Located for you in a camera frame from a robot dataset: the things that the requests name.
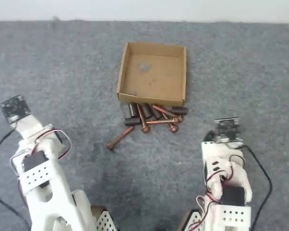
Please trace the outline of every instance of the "cylinder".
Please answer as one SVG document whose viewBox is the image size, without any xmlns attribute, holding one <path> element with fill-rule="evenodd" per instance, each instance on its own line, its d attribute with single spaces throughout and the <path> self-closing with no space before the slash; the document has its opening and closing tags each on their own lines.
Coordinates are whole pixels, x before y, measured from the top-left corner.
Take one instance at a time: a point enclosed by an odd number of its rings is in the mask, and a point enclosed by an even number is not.
<svg viewBox="0 0 289 231">
<path fill-rule="evenodd" d="M 124 120 L 125 126 L 134 126 L 134 125 L 140 125 L 141 121 L 139 117 L 134 118 L 125 118 Z"/>
<path fill-rule="evenodd" d="M 158 110 L 154 109 L 152 107 L 152 105 L 150 105 L 150 108 L 151 108 L 151 112 L 152 112 L 152 114 L 153 114 L 153 116 L 154 116 L 154 118 L 156 120 L 159 120 L 159 119 L 163 118 L 163 115 L 161 114 L 161 112 L 159 112 Z"/>
<path fill-rule="evenodd" d="M 171 112 L 176 115 L 187 115 L 187 107 L 172 107 Z"/>
<path fill-rule="evenodd" d="M 131 118 L 135 118 L 139 116 L 137 105 L 135 103 L 129 103 L 129 111 L 130 111 Z"/>
<path fill-rule="evenodd" d="M 141 110 L 144 114 L 145 119 L 150 119 L 152 117 L 150 106 L 147 103 L 141 104 Z"/>
</svg>

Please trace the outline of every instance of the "dust spot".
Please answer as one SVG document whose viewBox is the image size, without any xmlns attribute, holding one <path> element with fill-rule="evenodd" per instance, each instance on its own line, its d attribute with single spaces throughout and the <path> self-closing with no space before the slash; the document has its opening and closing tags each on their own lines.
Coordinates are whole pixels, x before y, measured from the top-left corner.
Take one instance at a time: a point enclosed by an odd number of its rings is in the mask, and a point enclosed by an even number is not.
<svg viewBox="0 0 289 231">
<path fill-rule="evenodd" d="M 150 63 L 140 63 L 138 64 L 138 70 L 140 72 L 148 72 L 151 69 L 151 66 Z"/>
</svg>

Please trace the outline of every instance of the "black wire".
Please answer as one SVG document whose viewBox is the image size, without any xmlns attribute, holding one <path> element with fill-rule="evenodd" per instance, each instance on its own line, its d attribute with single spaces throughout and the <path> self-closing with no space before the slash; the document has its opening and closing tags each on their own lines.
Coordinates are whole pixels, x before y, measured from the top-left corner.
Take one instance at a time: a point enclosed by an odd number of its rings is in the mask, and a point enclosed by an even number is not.
<svg viewBox="0 0 289 231">
<path fill-rule="evenodd" d="M 267 178 L 267 180 L 268 180 L 268 182 L 269 182 L 269 192 L 268 192 L 268 194 L 265 196 L 263 202 L 261 203 L 261 205 L 260 205 L 260 207 L 259 207 L 259 209 L 258 209 L 258 211 L 257 211 L 257 214 L 256 214 L 256 216 L 255 216 L 254 222 L 253 222 L 253 224 L 252 224 L 252 226 L 251 226 L 251 229 L 250 229 L 250 231 L 253 231 L 253 230 L 255 229 L 255 226 L 256 226 L 257 220 L 258 220 L 258 218 L 259 218 L 259 215 L 260 215 L 260 213 L 261 213 L 261 210 L 262 210 L 262 208 L 264 207 L 266 201 L 269 199 L 269 197 L 270 197 L 270 195 L 271 195 L 271 193 L 272 193 L 272 191 L 273 191 L 273 186 L 272 186 L 272 181 L 271 181 L 269 175 L 267 174 L 267 172 L 265 171 L 264 167 L 262 166 L 262 164 L 260 163 L 260 161 L 259 161 L 258 158 L 256 157 L 255 153 L 254 153 L 254 152 L 250 149 L 250 147 L 248 147 L 247 145 L 242 145 L 242 146 L 240 146 L 240 147 L 237 147 L 236 149 L 242 149 L 242 148 L 247 148 L 247 149 L 248 149 L 248 151 L 249 151 L 249 152 L 251 153 L 251 155 L 254 157 L 255 161 L 257 162 L 258 166 L 261 168 L 262 172 L 264 173 L 265 177 Z"/>
<path fill-rule="evenodd" d="M 242 168 L 245 168 L 245 159 L 243 157 L 241 157 L 240 155 L 233 154 L 233 155 L 229 156 L 229 162 L 231 162 L 231 157 L 233 157 L 233 156 L 237 156 L 237 157 L 241 158 L 241 160 L 243 161 L 243 167 Z"/>
<path fill-rule="evenodd" d="M 5 136 L 3 136 L 3 138 L 0 141 L 0 145 L 5 141 L 5 139 L 7 139 L 12 133 L 13 131 L 15 131 L 15 129 L 9 131 Z M 26 221 L 26 219 L 19 213 L 17 212 L 13 207 L 11 207 L 10 205 L 8 205 L 7 203 L 5 203 L 3 200 L 0 199 L 0 204 L 2 204 L 3 206 L 5 206 L 8 210 L 10 210 L 11 212 L 13 212 L 16 216 L 18 216 L 26 225 L 27 229 L 30 230 L 30 225 L 28 224 L 28 222 Z"/>
</svg>

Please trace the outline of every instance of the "copper bolt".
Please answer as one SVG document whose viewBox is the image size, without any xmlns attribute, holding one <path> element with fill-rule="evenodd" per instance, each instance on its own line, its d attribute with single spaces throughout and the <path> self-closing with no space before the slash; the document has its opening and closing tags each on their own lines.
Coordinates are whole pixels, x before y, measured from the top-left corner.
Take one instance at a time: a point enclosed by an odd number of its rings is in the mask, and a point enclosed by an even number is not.
<svg viewBox="0 0 289 231">
<path fill-rule="evenodd" d="M 162 112 L 162 115 L 165 119 L 169 119 L 168 116 L 165 115 L 165 113 Z M 176 133 L 179 130 L 179 126 L 175 124 L 169 124 L 169 127 L 172 133 Z"/>
<path fill-rule="evenodd" d="M 172 119 L 163 119 L 163 120 L 152 120 L 147 121 L 147 124 L 177 124 L 179 123 L 178 118 L 172 118 Z"/>
<path fill-rule="evenodd" d="M 109 150 L 114 150 L 115 146 L 117 145 L 117 143 L 119 143 L 121 141 L 121 139 L 123 139 L 124 137 L 126 137 L 128 134 L 130 134 L 133 130 L 135 129 L 134 126 L 131 126 L 129 128 L 127 128 L 121 135 L 115 137 L 115 139 L 110 142 L 110 143 L 107 143 L 106 147 L 109 149 Z"/>
<path fill-rule="evenodd" d="M 143 128 L 141 129 L 141 131 L 143 133 L 148 133 L 150 131 L 150 127 L 146 124 L 144 114 L 141 111 L 141 108 L 140 108 L 139 104 L 137 104 L 137 108 L 138 108 L 139 117 L 141 119 L 141 123 L 143 124 Z"/>
<path fill-rule="evenodd" d="M 183 121 L 183 117 L 182 117 L 181 115 L 175 115 L 174 113 L 171 113 L 171 112 L 165 110 L 164 108 L 159 107 L 159 106 L 157 106 L 157 105 L 155 105 L 155 104 L 152 105 L 152 107 L 153 107 L 154 109 L 156 109 L 156 110 L 164 113 L 165 115 L 168 115 L 168 116 L 173 117 L 173 118 L 178 118 L 179 122 L 182 122 L 182 121 Z"/>
</svg>

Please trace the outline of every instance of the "cardboard box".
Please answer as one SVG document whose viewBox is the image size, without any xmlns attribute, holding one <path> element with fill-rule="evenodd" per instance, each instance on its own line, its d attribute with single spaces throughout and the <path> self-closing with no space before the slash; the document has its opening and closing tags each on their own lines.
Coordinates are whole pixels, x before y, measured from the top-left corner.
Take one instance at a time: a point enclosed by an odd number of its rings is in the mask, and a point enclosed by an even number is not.
<svg viewBox="0 0 289 231">
<path fill-rule="evenodd" d="M 128 42 L 122 56 L 121 102 L 182 106 L 185 102 L 186 47 Z"/>
</svg>

